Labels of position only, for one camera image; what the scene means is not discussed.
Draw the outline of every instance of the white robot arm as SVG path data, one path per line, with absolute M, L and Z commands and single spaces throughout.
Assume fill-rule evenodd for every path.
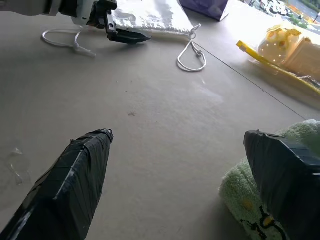
M 117 7 L 117 0 L 0 0 L 0 12 L 26 16 L 61 13 L 72 17 L 77 25 L 105 29 L 110 41 L 136 44 L 149 40 L 141 33 L 117 29 L 112 17 L 112 11 Z

